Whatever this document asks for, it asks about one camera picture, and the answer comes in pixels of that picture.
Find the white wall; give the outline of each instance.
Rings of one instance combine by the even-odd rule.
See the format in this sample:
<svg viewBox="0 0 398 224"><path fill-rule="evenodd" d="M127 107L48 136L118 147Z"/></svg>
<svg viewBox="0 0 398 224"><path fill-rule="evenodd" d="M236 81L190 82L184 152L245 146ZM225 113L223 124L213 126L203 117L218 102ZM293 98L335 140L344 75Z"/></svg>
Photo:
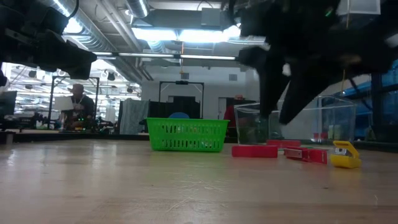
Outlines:
<svg viewBox="0 0 398 224"><path fill-rule="evenodd" d="M159 100L159 82L180 80L179 67L147 67L147 71L154 77L154 81L142 83L142 100ZM203 118L218 118L218 98L235 97L235 95L246 94L246 72L239 68L202 68L186 67L184 72L190 74L190 82L204 82L204 108ZM237 74L236 82L229 81L229 74ZM161 102L166 102L169 96L194 96L196 101L201 101L201 92L193 85L162 84Z"/></svg>

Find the green basket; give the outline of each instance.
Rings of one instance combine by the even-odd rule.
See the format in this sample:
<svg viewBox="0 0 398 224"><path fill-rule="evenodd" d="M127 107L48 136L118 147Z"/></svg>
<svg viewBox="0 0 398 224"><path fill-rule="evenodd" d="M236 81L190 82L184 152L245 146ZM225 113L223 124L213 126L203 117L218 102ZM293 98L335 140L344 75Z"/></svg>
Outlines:
<svg viewBox="0 0 398 224"><path fill-rule="evenodd" d="M147 118L149 139L155 151L220 152L227 120Z"/></svg>

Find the yellow object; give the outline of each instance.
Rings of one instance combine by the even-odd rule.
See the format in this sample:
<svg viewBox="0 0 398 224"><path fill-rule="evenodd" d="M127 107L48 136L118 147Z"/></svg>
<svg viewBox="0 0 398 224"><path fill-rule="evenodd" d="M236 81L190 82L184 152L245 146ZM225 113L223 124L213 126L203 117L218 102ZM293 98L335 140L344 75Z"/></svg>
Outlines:
<svg viewBox="0 0 398 224"><path fill-rule="evenodd" d="M361 166L361 160L359 159L359 152L354 146L348 141L333 141L333 144L340 149L347 149L353 156L335 155L330 156L330 161L335 167L343 168L357 168Z"/></svg>

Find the blue object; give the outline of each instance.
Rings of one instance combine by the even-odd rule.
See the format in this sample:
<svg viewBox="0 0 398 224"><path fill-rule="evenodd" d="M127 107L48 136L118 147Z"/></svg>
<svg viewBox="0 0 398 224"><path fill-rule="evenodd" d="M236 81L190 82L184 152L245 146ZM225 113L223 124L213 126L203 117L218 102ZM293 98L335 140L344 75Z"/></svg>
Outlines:
<svg viewBox="0 0 398 224"><path fill-rule="evenodd" d="M169 118L189 119L189 116L183 112L175 112L171 114Z"/></svg>

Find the wooden table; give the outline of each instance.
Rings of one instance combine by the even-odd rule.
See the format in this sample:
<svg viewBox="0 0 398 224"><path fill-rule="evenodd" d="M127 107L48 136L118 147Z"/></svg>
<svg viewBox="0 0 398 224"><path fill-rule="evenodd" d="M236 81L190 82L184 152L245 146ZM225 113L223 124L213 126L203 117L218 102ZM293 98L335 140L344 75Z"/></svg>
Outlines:
<svg viewBox="0 0 398 224"><path fill-rule="evenodd" d="M0 151L0 223L398 223L398 154L362 169L145 141L15 144Z"/></svg>

